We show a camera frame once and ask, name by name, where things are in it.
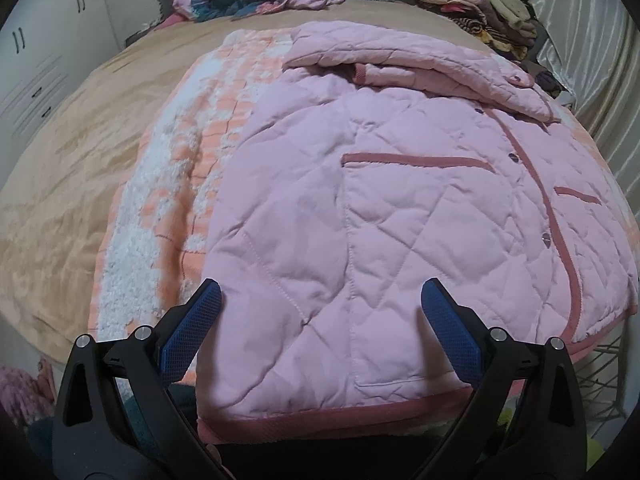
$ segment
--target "blue gripper pad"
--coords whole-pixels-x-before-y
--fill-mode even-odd
[[[159,372],[164,386],[182,380],[221,308],[222,292],[212,280],[162,346]]]
[[[477,390],[482,380],[482,351],[458,317],[454,301],[438,284],[429,280],[422,286],[422,311],[458,378]]]

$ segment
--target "pink quilted jacket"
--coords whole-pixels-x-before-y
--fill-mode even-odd
[[[442,420],[468,387],[420,309],[438,277],[487,326],[578,357],[638,295],[638,232],[591,139],[498,56],[349,22],[293,31],[225,170],[203,277],[200,436]]]

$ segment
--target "beige bedsheet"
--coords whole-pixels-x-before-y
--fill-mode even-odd
[[[487,50],[418,7],[348,0],[321,11],[180,23],[97,68],[39,131],[0,190],[0,313],[38,350],[64,362],[86,332],[114,190],[136,160],[140,135],[186,70],[233,30],[310,20],[371,23]]]

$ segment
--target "jacket pocket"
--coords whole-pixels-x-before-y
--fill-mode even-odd
[[[554,209],[580,281],[577,342],[599,332],[635,302],[638,277],[624,229],[600,198],[556,186]]]
[[[452,368],[422,314],[420,288],[438,277],[474,304],[469,284],[502,272],[523,245],[510,224],[513,189],[477,158],[347,153],[342,165],[354,380],[440,377]],[[504,325],[488,310],[481,317]]]

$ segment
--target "satin curtain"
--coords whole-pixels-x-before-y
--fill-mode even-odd
[[[532,0],[550,40],[538,55],[576,99],[640,221],[640,32],[620,0]]]

